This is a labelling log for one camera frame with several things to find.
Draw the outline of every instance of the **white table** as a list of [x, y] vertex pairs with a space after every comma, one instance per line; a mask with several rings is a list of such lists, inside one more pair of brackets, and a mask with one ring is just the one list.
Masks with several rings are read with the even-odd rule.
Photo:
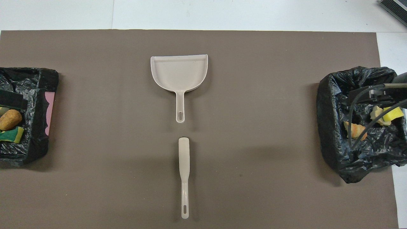
[[[381, 65], [407, 72], [407, 27], [376, 0], [0, 0], [0, 31], [44, 29], [376, 32]], [[392, 170], [407, 228], [407, 166]]]

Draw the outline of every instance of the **dustpan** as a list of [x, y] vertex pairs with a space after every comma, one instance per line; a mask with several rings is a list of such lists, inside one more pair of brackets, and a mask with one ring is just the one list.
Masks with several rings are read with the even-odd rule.
[[151, 57], [154, 81], [176, 94], [175, 119], [185, 121], [184, 94], [199, 87], [208, 71], [208, 55]]

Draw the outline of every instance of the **brown mat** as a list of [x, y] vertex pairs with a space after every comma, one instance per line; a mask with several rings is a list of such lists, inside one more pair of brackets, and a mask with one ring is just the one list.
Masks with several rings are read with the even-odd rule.
[[[178, 124], [150, 57], [193, 54], [208, 75]], [[319, 149], [317, 83], [358, 65], [380, 66], [374, 33], [3, 31], [0, 66], [61, 78], [47, 156], [1, 164], [0, 228], [396, 228], [391, 169], [345, 184]]]

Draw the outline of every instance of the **plastic bag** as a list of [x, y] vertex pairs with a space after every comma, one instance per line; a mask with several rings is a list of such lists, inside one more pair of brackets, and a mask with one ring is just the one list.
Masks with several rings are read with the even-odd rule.
[[[390, 68], [364, 68], [331, 73], [324, 77], [317, 92], [317, 123], [321, 152], [326, 163], [346, 183], [356, 183], [370, 171], [390, 165], [407, 164], [406, 124], [404, 117], [390, 126], [376, 123], [367, 138], [350, 150], [344, 121], [348, 121], [349, 91], [383, 83], [391, 83], [397, 74]], [[374, 105], [355, 106], [352, 123], [367, 125]]]
[[0, 68], [0, 89], [16, 92], [27, 100], [21, 110], [24, 128], [20, 143], [0, 141], [0, 161], [23, 165], [43, 157], [48, 151], [45, 92], [56, 92], [58, 72], [46, 68]]

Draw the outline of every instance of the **black wire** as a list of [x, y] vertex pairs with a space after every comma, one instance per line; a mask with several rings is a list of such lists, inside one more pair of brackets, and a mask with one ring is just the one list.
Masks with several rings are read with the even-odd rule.
[[403, 106], [404, 104], [407, 104], [407, 99], [402, 100], [396, 104], [394, 104], [393, 106], [391, 106], [389, 109], [387, 109], [386, 111], [384, 111], [383, 113], [381, 113], [379, 116], [377, 116], [375, 119], [373, 119], [366, 127], [365, 129], [362, 131], [362, 133], [360, 133], [359, 137], [356, 139], [355, 143], [350, 147], [350, 150], [353, 150], [353, 148], [360, 142], [360, 139], [362, 139], [363, 135], [370, 129], [372, 128], [372, 126], [379, 120], [381, 119], [384, 115], [386, 115], [387, 113], [389, 113], [390, 111], [396, 109], [399, 106]]
[[355, 96], [355, 98], [353, 99], [353, 101], [352, 101], [352, 103], [351, 103], [351, 105], [350, 105], [349, 114], [348, 114], [348, 122], [349, 122], [349, 123], [348, 123], [348, 145], [349, 145], [349, 147], [352, 145], [352, 139], [351, 139], [351, 134], [350, 134], [350, 131], [351, 131], [351, 124], [352, 124], [352, 113], [353, 113], [353, 109], [354, 109], [354, 107], [355, 107], [357, 101], [358, 101], [359, 98], [360, 98], [363, 94], [365, 94], [366, 92], [368, 92], [368, 91], [370, 91], [370, 90], [374, 90], [374, 89], [382, 89], [382, 88], [384, 88], [384, 87], [385, 87], [384, 84], [379, 84], [379, 85], [374, 85], [374, 86], [368, 87], [368, 88], [366, 88], [365, 90], [359, 92], [359, 94], [357, 94], [357, 95]]

